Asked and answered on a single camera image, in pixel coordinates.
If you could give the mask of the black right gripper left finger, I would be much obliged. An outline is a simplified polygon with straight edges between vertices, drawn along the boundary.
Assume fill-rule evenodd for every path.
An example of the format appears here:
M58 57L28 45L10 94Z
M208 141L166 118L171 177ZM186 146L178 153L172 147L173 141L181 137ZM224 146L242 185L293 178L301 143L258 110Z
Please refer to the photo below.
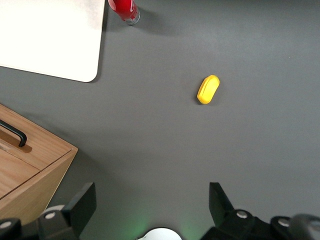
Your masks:
M65 205L47 208L38 218L22 224L19 218L0 220L2 240L79 240L97 208L96 185L86 183Z

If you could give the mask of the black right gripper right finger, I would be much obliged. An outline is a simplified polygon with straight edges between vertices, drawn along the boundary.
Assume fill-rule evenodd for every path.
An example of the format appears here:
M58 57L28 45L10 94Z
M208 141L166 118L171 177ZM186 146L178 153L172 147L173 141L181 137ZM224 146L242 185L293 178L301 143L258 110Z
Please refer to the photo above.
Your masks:
M318 240L320 218L311 214L274 216L269 223L235 209L218 182L209 184L209 211L214 222L203 240Z

